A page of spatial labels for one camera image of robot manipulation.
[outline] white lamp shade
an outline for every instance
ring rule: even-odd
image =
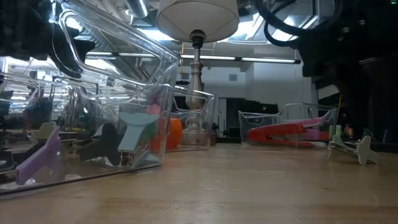
[[[157,27],[175,40],[190,42],[194,30],[206,34],[205,42],[216,42],[238,29],[236,0],[160,0]]]

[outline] red object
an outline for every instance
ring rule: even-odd
[[[301,122],[275,124],[249,130],[248,141],[277,146],[314,147],[314,144],[311,142],[289,141],[281,139],[286,135],[299,135],[303,133],[307,133],[307,130],[304,128],[304,125]]]
[[[320,140],[328,140],[329,139],[329,132],[321,132],[320,134],[319,134],[319,139]]]

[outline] purple plastic part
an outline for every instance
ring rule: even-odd
[[[47,166],[54,172],[58,171],[60,161],[57,157],[57,152],[61,145],[61,140],[58,138],[59,132],[60,128],[56,127],[47,139],[45,145],[16,167],[18,171],[16,183],[18,185],[24,185],[26,181],[32,178],[43,166]]]

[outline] wooden table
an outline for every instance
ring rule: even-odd
[[[398,223],[398,155],[219,144],[163,166],[0,201],[0,223]]]

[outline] clear acrylic container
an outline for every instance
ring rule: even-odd
[[[239,111],[242,142],[285,147],[327,147],[336,129],[337,108],[291,103],[277,114]]]
[[[201,110],[190,110],[187,96],[203,100]],[[166,152],[207,150],[210,146],[216,96],[176,86]]]
[[[0,195],[164,157],[177,55],[89,4],[55,2],[46,57],[0,57]]]

